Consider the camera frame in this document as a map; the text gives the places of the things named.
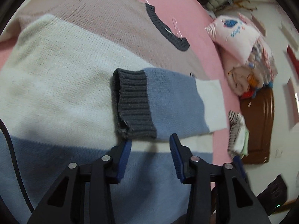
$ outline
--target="light blue stripe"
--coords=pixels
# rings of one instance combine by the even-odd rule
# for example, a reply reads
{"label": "light blue stripe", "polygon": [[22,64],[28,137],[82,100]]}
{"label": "light blue stripe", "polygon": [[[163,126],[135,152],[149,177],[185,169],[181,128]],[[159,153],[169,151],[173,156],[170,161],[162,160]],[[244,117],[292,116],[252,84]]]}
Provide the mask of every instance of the light blue stripe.
{"label": "light blue stripe", "polygon": [[158,139],[168,140],[173,133],[186,138],[210,132],[194,78],[160,68],[143,70]]}
{"label": "light blue stripe", "polygon": [[[81,147],[61,147],[12,137],[22,179],[34,207],[61,171],[70,163],[91,163],[105,152]],[[194,153],[212,162],[211,153]],[[7,143],[0,135],[0,195],[19,221],[30,212],[16,181]],[[187,211],[189,185],[176,177],[170,153],[131,152],[124,179],[111,185],[117,224],[168,224]]]}

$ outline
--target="metal screw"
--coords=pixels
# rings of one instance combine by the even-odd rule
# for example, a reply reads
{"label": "metal screw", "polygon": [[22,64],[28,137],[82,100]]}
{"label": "metal screw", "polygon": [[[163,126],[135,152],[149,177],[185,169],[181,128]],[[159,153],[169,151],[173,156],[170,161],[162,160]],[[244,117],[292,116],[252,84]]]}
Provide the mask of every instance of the metal screw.
{"label": "metal screw", "polygon": [[109,161],[110,159],[111,159],[111,157],[109,155],[102,156],[103,161]]}
{"label": "metal screw", "polygon": [[198,162],[199,160],[200,160],[200,158],[198,156],[192,156],[191,157],[191,161]]}
{"label": "metal screw", "polygon": [[75,162],[72,162],[68,165],[68,168],[70,169],[74,169],[75,167],[77,167],[77,164]]}
{"label": "metal screw", "polygon": [[224,164],[224,167],[225,167],[226,169],[232,169],[232,168],[233,168],[233,165],[230,164],[230,163],[226,163],[226,164]]}

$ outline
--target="pink bedsheet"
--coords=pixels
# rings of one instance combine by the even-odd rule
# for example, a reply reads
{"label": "pink bedsheet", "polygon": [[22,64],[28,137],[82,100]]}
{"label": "pink bedsheet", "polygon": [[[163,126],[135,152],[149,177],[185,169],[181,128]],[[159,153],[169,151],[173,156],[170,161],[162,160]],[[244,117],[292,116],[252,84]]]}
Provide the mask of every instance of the pink bedsheet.
{"label": "pink bedsheet", "polygon": [[[159,18],[173,31],[172,18],[177,20],[177,26],[183,37],[186,37],[191,49],[200,59],[206,74],[210,79],[219,79],[225,102],[225,109],[240,111],[238,97],[231,91],[224,76],[221,60],[216,46],[205,31],[212,21],[203,7],[196,0],[148,0],[156,7]],[[0,69],[7,60],[16,39],[0,43]],[[222,165],[230,162],[227,153],[229,129],[216,131],[213,134],[213,163]]]}

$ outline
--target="folded clothes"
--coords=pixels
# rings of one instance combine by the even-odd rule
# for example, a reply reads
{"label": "folded clothes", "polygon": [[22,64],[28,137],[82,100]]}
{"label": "folded clothes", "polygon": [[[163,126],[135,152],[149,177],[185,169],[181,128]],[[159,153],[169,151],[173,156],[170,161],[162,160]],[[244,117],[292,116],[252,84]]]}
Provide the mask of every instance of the folded clothes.
{"label": "folded clothes", "polygon": [[243,158],[248,155],[249,130],[246,127],[244,117],[237,112],[229,111],[230,135],[228,153],[233,159],[239,155]]}
{"label": "folded clothes", "polygon": [[117,69],[112,81],[116,129],[124,138],[168,140],[174,132],[184,138],[227,127],[218,80],[145,68]]}
{"label": "folded clothes", "polygon": [[262,39],[258,39],[244,65],[221,48],[222,63],[228,84],[242,98],[254,98],[256,92],[262,87],[273,87],[277,69],[273,57],[269,61],[265,46]]}

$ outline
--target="white wall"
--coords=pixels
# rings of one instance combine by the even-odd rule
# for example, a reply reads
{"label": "white wall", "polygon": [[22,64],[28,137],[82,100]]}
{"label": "white wall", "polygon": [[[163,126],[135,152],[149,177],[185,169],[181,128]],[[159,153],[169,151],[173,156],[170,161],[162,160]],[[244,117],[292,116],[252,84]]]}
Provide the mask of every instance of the white wall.
{"label": "white wall", "polygon": [[[251,17],[250,13],[240,10],[244,15]],[[236,15],[237,12],[224,14]],[[262,165],[247,165],[252,190],[257,195],[263,191],[273,179],[282,174],[288,185],[288,199],[293,200],[299,195],[299,186],[296,186],[296,177],[299,171],[299,124],[292,127],[293,116],[290,114],[291,103],[286,83],[292,77],[295,88],[299,93],[299,79],[286,55],[288,41],[281,32],[281,20],[286,20],[277,10],[277,5],[259,4],[258,10],[253,14],[261,20],[266,27],[267,42],[273,50],[278,69],[278,75],[274,81],[275,116],[271,139],[269,163]],[[275,157],[277,149],[283,151],[280,158]],[[286,213],[272,215],[273,224],[279,223]]]}

